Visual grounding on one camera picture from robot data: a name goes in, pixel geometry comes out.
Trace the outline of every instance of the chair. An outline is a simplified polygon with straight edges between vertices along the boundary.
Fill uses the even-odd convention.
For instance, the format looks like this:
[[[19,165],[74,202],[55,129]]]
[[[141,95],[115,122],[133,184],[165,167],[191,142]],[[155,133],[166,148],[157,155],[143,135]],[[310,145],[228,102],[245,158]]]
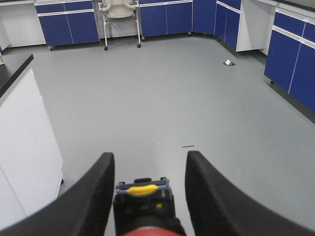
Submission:
[[[103,12],[103,21],[104,21],[104,32],[105,32],[105,48],[107,51],[107,35],[106,35],[106,25],[109,26],[110,23],[127,23],[135,21],[137,24],[138,30],[138,48],[141,48],[140,43],[140,29],[139,29],[139,1],[135,1],[135,5],[132,4],[133,0],[102,0],[98,3],[99,11]]]

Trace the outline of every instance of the gray floor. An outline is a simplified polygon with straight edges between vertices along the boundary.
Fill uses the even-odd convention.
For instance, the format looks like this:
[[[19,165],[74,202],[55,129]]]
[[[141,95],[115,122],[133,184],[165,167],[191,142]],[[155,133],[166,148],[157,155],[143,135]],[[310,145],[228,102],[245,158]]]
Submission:
[[[185,36],[141,49],[127,37],[109,41],[107,52],[92,44],[7,54],[29,51],[64,158],[62,191],[114,152],[116,182],[170,179],[192,236],[184,173],[195,149],[250,196],[315,229],[315,126],[271,88],[261,53],[232,54],[214,37]],[[227,59],[236,66],[224,66]],[[106,235],[114,235],[112,215]]]

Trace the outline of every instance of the black countertop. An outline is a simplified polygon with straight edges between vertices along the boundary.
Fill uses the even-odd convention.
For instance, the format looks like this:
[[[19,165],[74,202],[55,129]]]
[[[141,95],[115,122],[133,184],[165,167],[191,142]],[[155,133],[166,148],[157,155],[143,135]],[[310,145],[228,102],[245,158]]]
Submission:
[[[4,64],[0,65],[0,97],[34,59],[33,54],[3,56],[3,58]]]
[[[315,0],[274,0],[274,1],[315,12]]]

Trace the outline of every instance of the red part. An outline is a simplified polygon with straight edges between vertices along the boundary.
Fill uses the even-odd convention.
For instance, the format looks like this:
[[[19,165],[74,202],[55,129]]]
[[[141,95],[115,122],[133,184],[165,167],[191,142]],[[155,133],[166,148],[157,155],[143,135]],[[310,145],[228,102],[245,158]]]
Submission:
[[[160,228],[144,228],[128,232],[123,236],[181,236],[173,231]]]

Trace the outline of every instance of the chair leg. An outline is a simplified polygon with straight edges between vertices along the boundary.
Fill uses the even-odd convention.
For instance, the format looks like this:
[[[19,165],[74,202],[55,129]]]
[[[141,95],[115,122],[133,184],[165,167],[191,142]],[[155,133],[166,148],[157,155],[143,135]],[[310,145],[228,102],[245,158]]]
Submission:
[[[136,22],[137,22],[137,30],[138,30],[138,48],[141,48],[141,43],[140,43],[140,28],[139,28],[139,18],[138,18],[138,13],[136,11]]]
[[[106,20],[105,20],[105,14],[103,14],[103,21],[104,21],[104,33],[105,33],[105,48],[104,50],[107,51],[108,47],[107,47],[107,35],[106,35]]]

